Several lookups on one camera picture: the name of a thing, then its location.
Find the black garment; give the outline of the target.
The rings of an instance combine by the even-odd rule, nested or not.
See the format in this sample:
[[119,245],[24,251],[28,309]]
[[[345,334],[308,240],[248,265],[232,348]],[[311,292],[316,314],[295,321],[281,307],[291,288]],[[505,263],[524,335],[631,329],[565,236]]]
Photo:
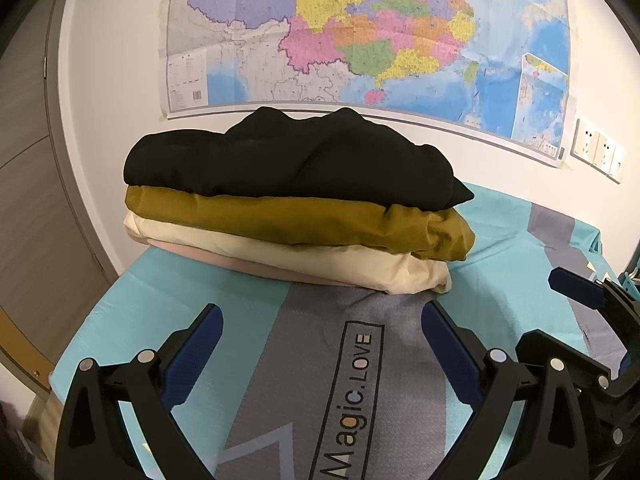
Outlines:
[[124,180],[207,197],[318,197],[423,211],[474,197],[438,148],[347,107],[294,119],[263,106],[224,133],[148,134],[130,150]]

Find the blue perforated plastic basket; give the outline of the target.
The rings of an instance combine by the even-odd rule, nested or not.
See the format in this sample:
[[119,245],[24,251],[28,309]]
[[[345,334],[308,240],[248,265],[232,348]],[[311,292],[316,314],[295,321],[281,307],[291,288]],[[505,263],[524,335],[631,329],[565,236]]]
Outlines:
[[630,294],[639,291],[639,256],[635,255],[631,258],[626,269],[618,277],[620,284]]

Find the grey wardrobe door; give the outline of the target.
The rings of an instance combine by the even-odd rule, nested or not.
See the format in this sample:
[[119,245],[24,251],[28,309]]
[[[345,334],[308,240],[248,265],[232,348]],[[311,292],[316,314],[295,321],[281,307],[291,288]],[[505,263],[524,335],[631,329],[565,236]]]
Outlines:
[[40,396],[110,286],[70,199],[53,131],[63,2],[38,0],[1,57],[1,359]]

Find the cream folded garment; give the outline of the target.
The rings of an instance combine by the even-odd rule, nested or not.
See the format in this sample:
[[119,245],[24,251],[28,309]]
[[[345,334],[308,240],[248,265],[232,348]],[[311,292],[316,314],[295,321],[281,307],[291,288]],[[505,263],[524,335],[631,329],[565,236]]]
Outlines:
[[446,262],[392,255],[363,246],[295,247],[145,219],[133,212],[129,236],[178,256],[275,280],[357,286],[392,295],[449,292]]

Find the teal grey bed sheet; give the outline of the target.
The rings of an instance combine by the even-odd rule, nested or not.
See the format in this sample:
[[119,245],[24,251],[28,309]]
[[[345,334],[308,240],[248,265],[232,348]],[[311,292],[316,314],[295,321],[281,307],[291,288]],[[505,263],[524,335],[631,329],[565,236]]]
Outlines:
[[[549,287],[557,266],[608,278],[597,228],[487,188],[460,207],[475,234],[440,304],[487,348],[544,330],[617,368],[602,316]],[[224,331],[174,416],[218,479],[425,479],[470,416],[423,336],[428,295],[255,278],[151,247],[86,317],[51,379],[131,360],[206,304]]]

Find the mustard brown folded garment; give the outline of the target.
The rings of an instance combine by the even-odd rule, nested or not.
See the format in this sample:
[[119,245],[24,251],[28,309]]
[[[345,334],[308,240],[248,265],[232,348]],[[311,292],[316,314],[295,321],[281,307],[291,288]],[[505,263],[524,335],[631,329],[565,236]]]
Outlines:
[[204,197],[146,185],[128,186],[125,205],[145,219],[285,245],[360,245],[420,259],[462,261],[475,242],[468,222],[454,208],[422,211],[317,197]]

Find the pink folded garment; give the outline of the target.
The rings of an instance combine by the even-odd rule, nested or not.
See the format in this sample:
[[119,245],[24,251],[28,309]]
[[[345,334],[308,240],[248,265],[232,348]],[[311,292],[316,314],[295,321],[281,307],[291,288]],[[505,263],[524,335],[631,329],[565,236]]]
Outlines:
[[327,252],[265,248],[262,262],[225,256],[202,248],[148,238],[146,242],[165,252],[220,268],[255,275],[258,278],[374,289],[373,282],[351,270],[344,270]]

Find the white wall socket panel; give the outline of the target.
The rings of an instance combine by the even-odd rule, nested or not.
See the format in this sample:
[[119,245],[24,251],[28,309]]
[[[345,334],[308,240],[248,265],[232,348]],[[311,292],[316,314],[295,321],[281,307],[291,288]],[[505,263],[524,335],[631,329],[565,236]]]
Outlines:
[[585,120],[576,120],[570,154],[615,183],[620,184],[623,181],[627,159],[626,148],[613,138],[600,133]]

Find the colourful wall map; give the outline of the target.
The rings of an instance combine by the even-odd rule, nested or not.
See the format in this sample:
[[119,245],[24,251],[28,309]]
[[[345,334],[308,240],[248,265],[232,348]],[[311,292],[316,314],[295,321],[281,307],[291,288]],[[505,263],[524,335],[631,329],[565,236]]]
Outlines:
[[165,115],[356,106],[564,153],[566,0],[162,0],[162,15]]

